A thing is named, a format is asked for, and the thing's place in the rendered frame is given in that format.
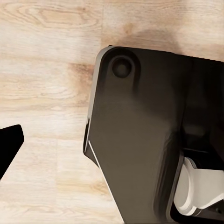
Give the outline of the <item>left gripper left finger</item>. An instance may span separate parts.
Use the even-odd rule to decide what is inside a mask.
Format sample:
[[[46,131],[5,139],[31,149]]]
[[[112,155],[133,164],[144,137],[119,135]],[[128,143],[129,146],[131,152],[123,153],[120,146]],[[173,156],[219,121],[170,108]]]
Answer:
[[[24,142],[20,124],[0,130],[0,180]]]

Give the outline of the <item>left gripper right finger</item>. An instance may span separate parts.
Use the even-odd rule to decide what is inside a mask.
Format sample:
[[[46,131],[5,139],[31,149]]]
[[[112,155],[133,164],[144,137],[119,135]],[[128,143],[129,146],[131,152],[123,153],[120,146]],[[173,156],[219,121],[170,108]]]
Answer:
[[[213,124],[209,141],[224,161],[224,126]]]

